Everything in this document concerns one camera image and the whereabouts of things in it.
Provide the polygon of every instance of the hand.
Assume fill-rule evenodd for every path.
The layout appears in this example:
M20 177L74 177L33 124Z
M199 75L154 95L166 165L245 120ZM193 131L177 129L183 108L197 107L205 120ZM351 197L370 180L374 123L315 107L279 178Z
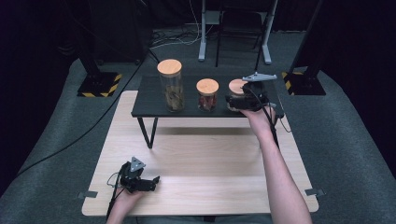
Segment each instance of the hand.
M130 193L127 189L117 189L116 195L119 196L114 202L107 223L122 223L123 219L131 212L137 201L139 201L144 194L145 193L142 191Z
M272 122L274 122L276 115L275 110L271 106L266 106L265 110L272 118ZM272 136L271 124L262 109L257 112L250 110L241 110L241 113L248 118L251 130L254 132L254 134L256 134L257 137L264 137L268 134L270 134L269 136Z

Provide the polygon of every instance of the glass jar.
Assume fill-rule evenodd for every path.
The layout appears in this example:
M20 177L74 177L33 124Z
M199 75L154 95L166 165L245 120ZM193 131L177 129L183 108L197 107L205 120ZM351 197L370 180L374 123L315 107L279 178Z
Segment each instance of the glass jar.
M204 78L197 82L198 108L205 112L213 111L218 100L219 83L211 78Z
M167 109L171 112L184 108L183 81L181 78L181 62L168 59L157 66L160 72L161 85Z
M233 98L245 98L244 91L242 90L242 87L247 83L247 81L244 81L240 78L232 80L228 84L228 88L230 89L229 94ZM230 106L229 103L227 103L227 108L230 109L231 111L234 112L239 112L239 109L236 109L235 107Z

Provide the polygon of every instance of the chair leg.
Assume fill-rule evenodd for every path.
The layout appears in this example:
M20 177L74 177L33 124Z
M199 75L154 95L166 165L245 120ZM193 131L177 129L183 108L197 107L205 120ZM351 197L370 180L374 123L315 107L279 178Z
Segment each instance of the chair leg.
M218 67L218 64L219 64L220 39L221 39L221 33L219 30L218 31L218 47L216 49L216 67Z
M257 47L257 43L259 43L259 39L260 39L260 35L257 35L256 41L254 41L253 49L255 49Z
M264 35L262 35L262 40L260 41L260 45L259 45L259 54L257 55L257 59L256 59L256 66L254 67L254 71L257 72L257 68L259 67L259 60L260 57L262 56L262 44L264 43Z

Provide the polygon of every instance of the light wooden tabletop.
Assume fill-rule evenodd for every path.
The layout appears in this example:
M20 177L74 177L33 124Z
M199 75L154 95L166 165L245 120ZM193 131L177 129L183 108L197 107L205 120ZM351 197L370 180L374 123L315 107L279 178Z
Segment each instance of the light wooden tabletop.
M113 188L107 180L137 157L147 166L141 177L160 176L131 212L134 216L238 215L270 213L262 155L246 118L160 118L155 144L148 149L131 111L137 91L125 91L108 130L86 198L85 216L105 216ZM148 133L154 119L145 119ZM285 118L282 119L289 130ZM280 150L310 212L318 210L292 133L276 125Z

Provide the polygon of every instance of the wooden lid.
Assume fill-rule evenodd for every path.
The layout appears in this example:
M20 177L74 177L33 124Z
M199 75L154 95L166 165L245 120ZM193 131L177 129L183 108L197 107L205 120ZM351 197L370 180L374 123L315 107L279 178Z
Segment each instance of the wooden lid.
M160 62L157 69L162 75L173 76L180 72L181 62L175 59L167 59Z
M242 90L242 87L248 83L247 81L243 81L242 79L234 79L228 84L228 88L230 88L230 91L232 91L235 94L242 95L244 94L244 91Z
M211 78L204 78L197 82L197 90L202 95L213 95L219 89L219 83Z

